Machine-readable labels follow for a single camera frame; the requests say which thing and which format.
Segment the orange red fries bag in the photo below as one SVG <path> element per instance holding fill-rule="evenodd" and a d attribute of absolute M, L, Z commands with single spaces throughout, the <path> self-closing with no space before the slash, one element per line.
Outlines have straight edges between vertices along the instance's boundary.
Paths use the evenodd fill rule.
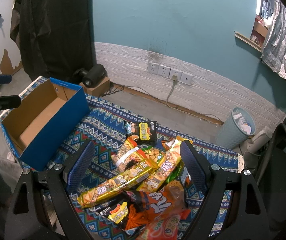
<path fill-rule="evenodd" d="M 112 155 L 112 161 L 121 173 L 143 159 L 146 159 L 146 154 L 131 137 Z"/>

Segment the red chip bag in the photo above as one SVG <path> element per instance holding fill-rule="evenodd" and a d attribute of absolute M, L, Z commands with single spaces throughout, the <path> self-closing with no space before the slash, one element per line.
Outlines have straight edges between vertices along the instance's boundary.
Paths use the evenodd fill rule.
<path fill-rule="evenodd" d="M 181 213 L 170 215 L 148 224 L 136 239 L 140 240 L 174 240 L 177 239 L 178 224 L 181 219 L 186 219 L 190 209 Z"/>

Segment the blue cardboard box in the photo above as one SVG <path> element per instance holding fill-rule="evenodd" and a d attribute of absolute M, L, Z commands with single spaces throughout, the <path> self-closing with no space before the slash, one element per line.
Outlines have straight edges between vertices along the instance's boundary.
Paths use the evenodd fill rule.
<path fill-rule="evenodd" d="M 86 95 L 80 85 L 40 76 L 19 97 L 18 108 L 0 114 L 1 128 L 19 161 L 42 171 L 89 113 Z"/>

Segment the black chair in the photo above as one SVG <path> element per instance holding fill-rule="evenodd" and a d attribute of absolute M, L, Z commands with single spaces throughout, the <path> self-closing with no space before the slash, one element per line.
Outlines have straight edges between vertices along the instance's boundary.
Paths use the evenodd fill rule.
<path fill-rule="evenodd" d="M 286 125 L 279 124 L 261 155 L 255 180 L 267 212 L 270 234 L 286 227 Z"/>

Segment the blue patterned tablecloth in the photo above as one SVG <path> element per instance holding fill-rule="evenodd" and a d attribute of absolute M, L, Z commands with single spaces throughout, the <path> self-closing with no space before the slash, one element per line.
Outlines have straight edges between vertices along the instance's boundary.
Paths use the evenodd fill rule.
<path fill-rule="evenodd" d="M 23 99 L 31 92 L 36 92 L 36 88 L 47 81 L 45 77 L 39 77 L 26 88 L 20 97 Z M 125 141 L 125 132 L 122 132 L 125 121 L 146 121 L 147 118 L 140 116 L 130 110 L 122 108 L 104 98 L 86 94 L 90 112 L 83 117 L 76 125 L 76 128 L 68 135 L 67 139 L 62 142 L 54 155 L 54 160 L 50 160 L 48 167 L 52 167 L 56 163 L 62 163 L 63 159 L 67 158 L 68 154 L 74 153 L 76 148 L 83 143 L 85 139 L 92 139 L 96 148 L 94 158 L 89 166 L 89 171 L 86 172 L 85 180 L 80 185 L 80 190 L 88 189 L 90 186 L 98 185 L 98 182 L 103 182 L 104 179 L 112 178 L 115 175 L 116 167 L 112 163 L 111 156 L 116 153 L 116 150 L 121 146 L 121 142 Z M 5 110 L 0 115 L 1 127 L 8 146 L 13 155 L 18 158 L 18 146 L 14 146 L 14 139 L 10 139 L 9 128 L 14 128 L 14 125 L 5 125 L 5 121 L 9 121 L 9 114 L 12 110 Z M 180 133 L 174 129 L 159 125 L 157 128 L 157 148 L 161 147 L 161 139 L 169 139 L 171 135 L 179 135 L 182 138 L 189 138 L 193 141 L 193 146 L 197 153 L 203 154 L 211 164 L 218 164 L 226 171 L 238 171 L 238 155 L 232 150 L 215 146 L 210 142 L 200 140 L 199 138 L 190 137 L 190 135 Z M 191 210 L 190 215 L 186 220 L 181 220 L 178 226 L 178 239 L 183 239 L 183 235 L 190 225 L 193 218 L 196 217 L 198 208 L 201 205 L 203 196 L 199 193 L 195 185 L 187 186 L 187 202 Z M 221 203 L 221 207 L 217 219 L 212 227 L 210 236 L 218 234 L 221 231 L 223 222 L 225 221 L 228 211 L 231 191 L 225 191 Z M 116 225 L 108 222 L 107 219 L 101 219 L 92 211 L 81 211 L 80 218 L 85 225 L 93 233 L 97 233 L 103 239 L 130 239 L 126 233 L 117 229 Z"/>

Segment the white appliance by bin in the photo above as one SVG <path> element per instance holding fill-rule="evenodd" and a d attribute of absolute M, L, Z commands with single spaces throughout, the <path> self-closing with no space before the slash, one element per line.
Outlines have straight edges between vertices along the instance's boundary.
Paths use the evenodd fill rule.
<path fill-rule="evenodd" d="M 270 141 L 273 131 L 265 126 L 263 130 L 252 138 L 247 139 L 239 145 L 241 155 L 244 158 L 245 167 L 254 170 L 257 167 L 261 154 L 259 150 Z"/>

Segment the orange chip bag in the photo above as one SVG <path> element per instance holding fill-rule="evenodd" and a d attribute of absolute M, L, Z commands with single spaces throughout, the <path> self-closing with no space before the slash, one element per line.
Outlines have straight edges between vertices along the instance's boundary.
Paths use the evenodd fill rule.
<path fill-rule="evenodd" d="M 158 192 L 125 191 L 124 195 L 128 214 L 121 222 L 123 230 L 147 225 L 187 209 L 185 191 L 178 180 L 171 181 Z"/>

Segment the black hanging garment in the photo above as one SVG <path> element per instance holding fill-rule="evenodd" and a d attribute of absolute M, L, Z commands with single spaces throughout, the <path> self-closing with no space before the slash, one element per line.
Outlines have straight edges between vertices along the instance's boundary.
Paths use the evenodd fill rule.
<path fill-rule="evenodd" d="M 94 65 L 91 10 L 90 0 L 15 0 L 10 38 L 31 80 L 81 83 Z"/>

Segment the light blue waste bin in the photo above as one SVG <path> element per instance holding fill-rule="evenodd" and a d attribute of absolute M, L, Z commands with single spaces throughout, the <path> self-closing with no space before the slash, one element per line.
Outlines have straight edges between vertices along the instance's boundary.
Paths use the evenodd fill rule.
<path fill-rule="evenodd" d="M 255 133 L 255 123 L 243 108 L 235 107 L 215 137 L 215 144 L 233 149 Z"/>

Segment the green peanut snack bag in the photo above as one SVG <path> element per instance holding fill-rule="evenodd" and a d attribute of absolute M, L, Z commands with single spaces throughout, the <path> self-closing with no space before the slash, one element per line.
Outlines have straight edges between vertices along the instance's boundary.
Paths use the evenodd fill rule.
<path fill-rule="evenodd" d="M 164 151 L 161 151 L 152 146 L 144 147 L 142 148 L 142 150 L 144 151 L 147 157 L 149 157 L 151 160 L 153 160 L 158 165 L 160 164 L 161 159 L 165 155 Z M 179 176 L 179 173 L 181 172 L 183 167 L 184 167 L 184 164 L 182 161 L 180 161 L 179 164 L 176 166 L 176 168 L 167 177 L 167 179 L 165 180 L 165 183 L 168 184 L 169 182 L 176 179 Z"/>

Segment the small cardboard box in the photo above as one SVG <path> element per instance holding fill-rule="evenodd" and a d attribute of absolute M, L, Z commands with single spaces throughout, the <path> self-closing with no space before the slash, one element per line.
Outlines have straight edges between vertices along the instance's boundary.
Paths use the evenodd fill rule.
<path fill-rule="evenodd" d="M 88 88 L 83 83 L 80 83 L 80 86 L 83 87 L 84 92 L 86 94 L 89 94 L 89 95 L 92 95 L 92 96 L 95 96 L 95 97 L 100 97 L 103 94 L 105 94 L 106 92 L 108 92 L 108 90 L 110 89 L 110 78 L 104 77 L 97 84 L 97 86 L 93 87 L 93 88 Z"/>

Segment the silver foil curtain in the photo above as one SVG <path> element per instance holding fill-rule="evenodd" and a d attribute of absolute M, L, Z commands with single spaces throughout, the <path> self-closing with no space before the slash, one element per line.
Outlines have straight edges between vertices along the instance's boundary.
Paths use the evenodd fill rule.
<path fill-rule="evenodd" d="M 274 2 L 274 14 L 261 51 L 264 64 L 286 80 L 286 7 Z"/>

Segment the wooden window sill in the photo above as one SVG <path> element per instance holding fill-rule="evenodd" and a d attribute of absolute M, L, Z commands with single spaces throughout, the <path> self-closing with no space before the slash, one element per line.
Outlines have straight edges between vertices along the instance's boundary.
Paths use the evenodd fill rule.
<path fill-rule="evenodd" d="M 252 41 L 250 38 L 245 37 L 244 35 L 240 34 L 239 32 L 235 31 L 234 36 L 238 38 L 239 40 L 242 40 L 252 48 L 256 49 L 257 51 L 261 52 L 262 48 L 257 43 Z"/>

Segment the white wall sockets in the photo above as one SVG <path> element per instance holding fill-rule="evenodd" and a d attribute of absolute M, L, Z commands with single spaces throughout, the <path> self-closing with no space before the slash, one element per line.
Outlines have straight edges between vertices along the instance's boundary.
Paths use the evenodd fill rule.
<path fill-rule="evenodd" d="M 192 84 L 193 75 L 158 63 L 148 62 L 147 71 L 168 79 L 172 79 L 175 76 L 178 82 L 185 83 L 186 85 Z"/>

